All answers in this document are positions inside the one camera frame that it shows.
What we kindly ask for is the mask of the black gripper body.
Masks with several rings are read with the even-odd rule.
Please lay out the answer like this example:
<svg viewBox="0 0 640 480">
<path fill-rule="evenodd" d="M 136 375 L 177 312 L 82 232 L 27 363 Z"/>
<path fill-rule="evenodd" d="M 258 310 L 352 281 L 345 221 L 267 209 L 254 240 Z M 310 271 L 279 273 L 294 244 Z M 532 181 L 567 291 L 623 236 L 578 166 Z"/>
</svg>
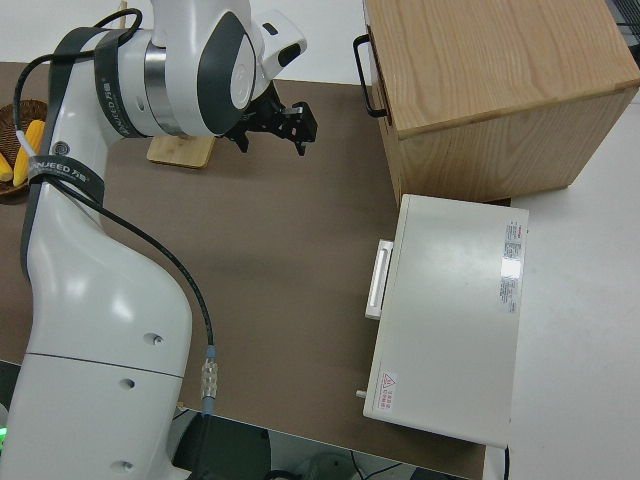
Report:
<svg viewBox="0 0 640 480">
<path fill-rule="evenodd" d="M 232 141 L 247 141 L 247 131 L 269 132 L 290 141 L 305 141 L 305 112 L 304 101 L 286 107 L 280 101 L 275 84 L 270 82 L 264 92 L 250 102 L 240 120 L 223 136 Z"/>
</svg>

